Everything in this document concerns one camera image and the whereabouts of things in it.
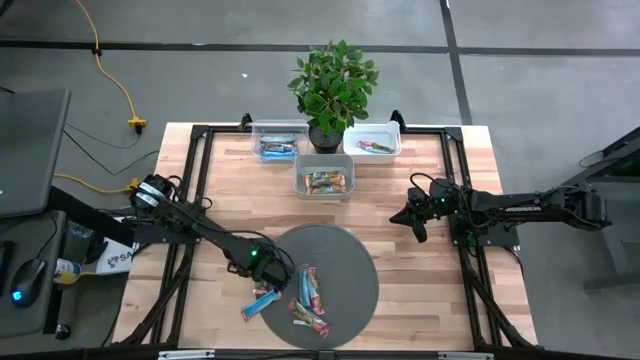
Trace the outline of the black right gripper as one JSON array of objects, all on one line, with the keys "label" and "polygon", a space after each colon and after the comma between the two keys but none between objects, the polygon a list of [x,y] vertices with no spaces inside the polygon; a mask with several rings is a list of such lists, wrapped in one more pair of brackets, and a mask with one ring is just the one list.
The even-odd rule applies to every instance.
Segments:
[{"label": "black right gripper", "polygon": [[453,194],[448,191],[427,194],[417,187],[408,190],[408,203],[398,213],[390,217],[390,222],[408,226],[419,243],[427,241],[425,224],[429,220],[439,220],[453,213]]}]

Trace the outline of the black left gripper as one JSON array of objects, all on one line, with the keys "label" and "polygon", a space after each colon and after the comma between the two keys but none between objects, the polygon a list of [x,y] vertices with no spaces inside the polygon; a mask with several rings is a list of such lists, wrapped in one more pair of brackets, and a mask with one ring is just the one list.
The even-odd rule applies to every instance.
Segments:
[{"label": "black left gripper", "polygon": [[254,282],[265,282],[276,291],[283,291],[294,275],[293,266],[286,263],[279,249],[260,241],[240,241],[226,250],[227,271]]}]

